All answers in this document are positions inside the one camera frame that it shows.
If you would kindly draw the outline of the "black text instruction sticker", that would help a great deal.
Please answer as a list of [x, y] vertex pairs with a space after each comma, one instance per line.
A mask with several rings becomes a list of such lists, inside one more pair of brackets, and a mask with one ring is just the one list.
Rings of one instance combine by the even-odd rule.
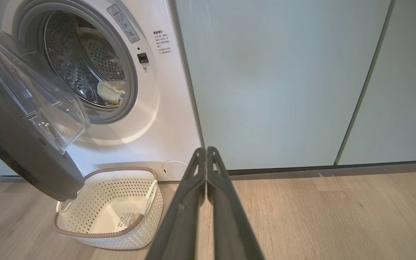
[[159, 53], [160, 55], [172, 53], [171, 35], [167, 31], [154, 31], [152, 36], [155, 40], [157, 53]]

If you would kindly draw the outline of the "cream perforated laundry basket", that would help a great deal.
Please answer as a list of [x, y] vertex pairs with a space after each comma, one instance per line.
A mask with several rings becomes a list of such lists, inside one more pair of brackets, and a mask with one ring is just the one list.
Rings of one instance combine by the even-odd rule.
[[[93, 247], [138, 250], [153, 240], [163, 207], [155, 170], [139, 166], [100, 169], [84, 176], [76, 199], [57, 202], [53, 230]], [[117, 228], [123, 212], [141, 215], [128, 228]]]

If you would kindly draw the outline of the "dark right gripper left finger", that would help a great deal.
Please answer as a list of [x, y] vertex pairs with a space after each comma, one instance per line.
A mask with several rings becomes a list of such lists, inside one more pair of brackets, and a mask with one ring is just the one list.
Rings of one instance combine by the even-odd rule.
[[194, 151], [146, 260], [195, 260], [199, 209], [206, 196], [205, 158], [205, 148]]

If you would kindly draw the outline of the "dark cabinet plinth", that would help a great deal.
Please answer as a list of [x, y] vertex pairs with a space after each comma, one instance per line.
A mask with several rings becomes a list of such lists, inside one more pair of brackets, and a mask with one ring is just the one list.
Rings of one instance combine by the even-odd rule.
[[282, 172], [298, 172], [298, 171], [307, 171], [307, 170], [327, 170], [327, 169], [349, 169], [349, 168], [403, 165], [403, 164], [416, 164], [416, 161], [388, 162], [388, 163], [375, 163], [375, 164], [308, 166], [308, 167], [292, 167], [292, 168], [243, 169], [243, 170], [228, 170], [228, 173], [230, 176], [245, 176], [245, 175], [261, 174], [261, 173], [282, 173]]

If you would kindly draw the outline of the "grey triangle warning sticker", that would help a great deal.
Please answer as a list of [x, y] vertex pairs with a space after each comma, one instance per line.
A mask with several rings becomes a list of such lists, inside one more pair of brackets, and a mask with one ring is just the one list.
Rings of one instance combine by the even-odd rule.
[[111, 5], [107, 8], [108, 13], [114, 18], [117, 24], [120, 26], [126, 37], [131, 43], [136, 43], [140, 40], [137, 32], [127, 19], [123, 11], [118, 7], [117, 4]]

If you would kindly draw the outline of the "white front-load washing machine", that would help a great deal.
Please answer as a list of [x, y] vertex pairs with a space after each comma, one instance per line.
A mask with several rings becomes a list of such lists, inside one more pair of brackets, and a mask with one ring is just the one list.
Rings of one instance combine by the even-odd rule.
[[[140, 40], [131, 43], [107, 8], [117, 4]], [[81, 100], [90, 127], [67, 152], [84, 175], [167, 161], [189, 163], [201, 146], [192, 107], [174, 0], [0, 0], [0, 29], [36, 48]], [[172, 53], [157, 53], [154, 31], [171, 35]], [[109, 106], [99, 81], [125, 81]]]

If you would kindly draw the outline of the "yellow garment with blue tag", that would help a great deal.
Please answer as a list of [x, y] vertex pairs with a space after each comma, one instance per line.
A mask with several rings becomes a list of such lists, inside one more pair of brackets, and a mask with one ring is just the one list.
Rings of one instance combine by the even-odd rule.
[[118, 106], [125, 97], [125, 81], [99, 81], [97, 93], [109, 106]]

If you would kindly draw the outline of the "round white filter cover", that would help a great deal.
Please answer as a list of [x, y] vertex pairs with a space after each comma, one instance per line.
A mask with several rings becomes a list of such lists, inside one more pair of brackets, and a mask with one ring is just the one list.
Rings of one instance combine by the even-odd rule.
[[170, 181], [180, 181], [187, 169], [188, 164], [181, 161], [167, 161], [162, 165], [162, 171]]

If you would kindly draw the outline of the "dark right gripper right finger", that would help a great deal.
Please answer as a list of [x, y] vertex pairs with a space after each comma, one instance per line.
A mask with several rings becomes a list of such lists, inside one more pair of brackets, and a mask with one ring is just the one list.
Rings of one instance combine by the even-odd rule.
[[221, 155], [211, 146], [207, 148], [207, 188], [213, 206], [214, 259], [265, 260]]

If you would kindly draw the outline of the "washing machine glass door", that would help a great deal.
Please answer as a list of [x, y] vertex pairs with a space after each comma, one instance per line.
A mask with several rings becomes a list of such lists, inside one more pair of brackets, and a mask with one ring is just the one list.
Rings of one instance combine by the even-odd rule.
[[0, 159], [53, 199], [74, 200], [85, 182], [66, 150], [89, 127], [44, 56], [0, 29]]

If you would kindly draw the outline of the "white product label sticker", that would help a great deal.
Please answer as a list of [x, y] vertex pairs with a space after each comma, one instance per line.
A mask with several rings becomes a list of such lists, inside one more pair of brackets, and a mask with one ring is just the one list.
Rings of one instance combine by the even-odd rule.
[[128, 228], [140, 217], [140, 215], [141, 214], [138, 212], [123, 212], [119, 217], [116, 227], [124, 229]]

